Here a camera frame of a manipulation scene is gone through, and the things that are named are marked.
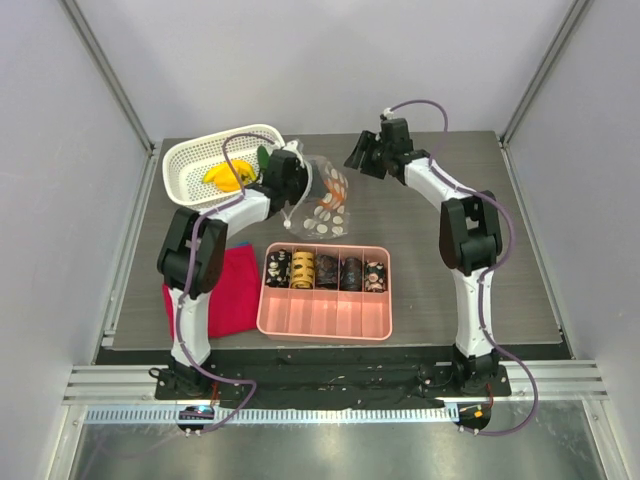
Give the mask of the dark brown patterned cloth roll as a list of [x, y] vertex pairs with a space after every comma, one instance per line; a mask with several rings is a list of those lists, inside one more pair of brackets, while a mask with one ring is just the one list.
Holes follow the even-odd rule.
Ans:
[[337, 290], [339, 283], [338, 258], [328, 254], [318, 254], [315, 258], [315, 287]]

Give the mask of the pink divided organizer tray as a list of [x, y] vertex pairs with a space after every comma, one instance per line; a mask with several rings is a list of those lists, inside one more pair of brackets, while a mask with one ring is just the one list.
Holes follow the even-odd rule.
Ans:
[[392, 283], [381, 293], [263, 285], [256, 325], [272, 340], [378, 344], [393, 332]]

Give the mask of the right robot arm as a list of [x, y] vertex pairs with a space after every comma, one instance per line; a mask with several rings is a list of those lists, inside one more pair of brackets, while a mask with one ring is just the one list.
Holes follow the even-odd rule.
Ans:
[[495, 198], [447, 174], [427, 151], [414, 147], [408, 122], [390, 115], [381, 118], [378, 133], [361, 133], [345, 165], [379, 179], [391, 175], [437, 208], [440, 257], [456, 290], [451, 384], [462, 394], [479, 394], [496, 378], [499, 367], [491, 285], [503, 242]]

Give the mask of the yellow black cloth roll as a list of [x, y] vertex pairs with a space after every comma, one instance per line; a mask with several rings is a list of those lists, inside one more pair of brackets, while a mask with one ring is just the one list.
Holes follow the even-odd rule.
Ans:
[[312, 289], [315, 284], [315, 254], [311, 251], [296, 251], [292, 255], [290, 287]]

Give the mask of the dark blue patterned cloth roll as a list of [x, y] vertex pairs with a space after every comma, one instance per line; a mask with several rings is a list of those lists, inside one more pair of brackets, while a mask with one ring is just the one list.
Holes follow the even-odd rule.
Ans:
[[346, 257], [340, 268], [340, 289], [342, 291], [357, 292], [362, 290], [363, 264], [360, 258]]

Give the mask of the yellow toy fruit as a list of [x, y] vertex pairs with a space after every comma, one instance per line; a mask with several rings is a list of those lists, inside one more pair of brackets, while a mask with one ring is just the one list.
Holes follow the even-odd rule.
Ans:
[[235, 174], [237, 183], [229, 184], [228, 188], [220, 189], [217, 185], [215, 185], [220, 191], [229, 193], [235, 192], [241, 189], [241, 186], [246, 186], [253, 183], [257, 179], [257, 174], [252, 167], [252, 165], [241, 159], [234, 159], [231, 161], [231, 165], [228, 165], [233, 173]]

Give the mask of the black white dotted cloth roll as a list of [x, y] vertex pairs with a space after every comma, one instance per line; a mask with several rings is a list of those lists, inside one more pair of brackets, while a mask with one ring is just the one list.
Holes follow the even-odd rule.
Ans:
[[272, 288], [288, 288], [292, 254], [280, 249], [268, 254], [266, 261], [265, 284]]

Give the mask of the green toy cucumber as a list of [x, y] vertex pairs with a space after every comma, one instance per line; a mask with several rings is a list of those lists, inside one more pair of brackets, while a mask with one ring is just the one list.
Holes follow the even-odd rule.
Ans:
[[260, 145], [256, 150], [257, 161], [261, 172], [266, 171], [269, 167], [269, 161], [273, 148], [266, 145]]

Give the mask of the dark floral rose cloth roll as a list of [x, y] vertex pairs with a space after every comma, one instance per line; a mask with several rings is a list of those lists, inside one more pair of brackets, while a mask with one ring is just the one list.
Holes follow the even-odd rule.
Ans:
[[364, 291], [383, 293], [387, 290], [387, 267], [382, 261], [366, 260], [364, 262]]

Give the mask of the orange toy fruit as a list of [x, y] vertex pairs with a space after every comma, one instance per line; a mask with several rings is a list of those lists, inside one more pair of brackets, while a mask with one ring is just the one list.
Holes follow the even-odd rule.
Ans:
[[344, 188], [330, 189], [319, 204], [327, 210], [337, 210], [344, 204], [345, 199], [346, 190]]

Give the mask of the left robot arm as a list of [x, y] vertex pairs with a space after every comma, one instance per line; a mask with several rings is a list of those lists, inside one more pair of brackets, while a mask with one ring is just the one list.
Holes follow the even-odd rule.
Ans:
[[203, 213], [179, 208], [157, 260], [172, 302], [172, 364], [184, 368], [177, 383], [193, 399], [205, 397], [213, 385], [212, 373], [204, 368], [211, 353], [208, 308], [224, 268], [227, 239], [278, 213], [289, 229], [313, 183], [313, 169], [297, 141], [281, 148], [261, 146], [257, 153], [264, 168], [258, 181]]

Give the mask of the yellow toy banana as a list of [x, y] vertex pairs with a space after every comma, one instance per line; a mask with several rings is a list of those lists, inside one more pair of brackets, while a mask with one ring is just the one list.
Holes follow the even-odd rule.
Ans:
[[215, 184], [220, 189], [223, 189], [228, 188], [229, 184], [236, 184], [237, 180], [228, 165], [218, 165], [206, 172], [202, 182], [205, 184]]

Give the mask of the white perforated plastic basket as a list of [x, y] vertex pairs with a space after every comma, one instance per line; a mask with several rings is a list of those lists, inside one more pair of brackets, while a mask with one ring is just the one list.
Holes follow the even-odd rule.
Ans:
[[162, 160], [162, 176], [169, 199], [176, 205], [202, 209], [226, 201], [239, 192], [222, 181], [206, 182], [212, 170], [223, 165], [230, 174], [224, 152], [231, 162], [241, 161], [240, 167], [251, 166], [255, 175], [260, 167], [259, 146], [279, 148], [285, 145], [279, 131], [266, 124], [252, 124], [184, 141], [171, 147]]

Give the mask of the aluminium frame rail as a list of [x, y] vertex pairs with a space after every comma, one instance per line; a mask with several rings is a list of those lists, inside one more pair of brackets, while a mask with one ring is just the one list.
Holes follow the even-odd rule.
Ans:
[[449, 364], [232, 366], [228, 383], [210, 381], [201, 394], [180, 393], [147, 365], [75, 367], [63, 394], [66, 404], [150, 404], [212, 400], [225, 407], [247, 399], [261, 409], [417, 408], [427, 402], [495, 399], [591, 400], [608, 396], [592, 361], [505, 362], [498, 376], [477, 387], [455, 385]]

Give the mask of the clear polka dot zip bag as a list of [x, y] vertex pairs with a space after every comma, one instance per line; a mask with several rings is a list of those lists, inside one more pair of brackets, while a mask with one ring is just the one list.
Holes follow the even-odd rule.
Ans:
[[284, 150], [293, 153], [302, 168], [301, 196], [282, 213], [284, 228], [303, 240], [344, 237], [350, 220], [346, 176], [328, 158], [304, 154], [299, 140], [287, 142]]

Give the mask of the red folded cloth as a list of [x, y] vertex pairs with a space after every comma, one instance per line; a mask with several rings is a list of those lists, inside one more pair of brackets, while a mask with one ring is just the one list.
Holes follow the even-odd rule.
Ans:
[[213, 290], [197, 300], [187, 298], [185, 305], [195, 307], [195, 321], [187, 312], [181, 315], [184, 339], [191, 326], [201, 339], [218, 339], [256, 328], [261, 291], [256, 255], [253, 246], [233, 247], [225, 252], [222, 273]]

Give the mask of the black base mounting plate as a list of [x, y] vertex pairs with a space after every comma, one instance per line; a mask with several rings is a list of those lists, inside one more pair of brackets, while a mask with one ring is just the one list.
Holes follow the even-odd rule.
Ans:
[[446, 399], [472, 399], [512, 393], [504, 367], [496, 377], [463, 389], [444, 365], [233, 365], [224, 383], [210, 378], [186, 380], [168, 368], [152, 367], [158, 400], [205, 400], [231, 408], [373, 410], [439, 407]]

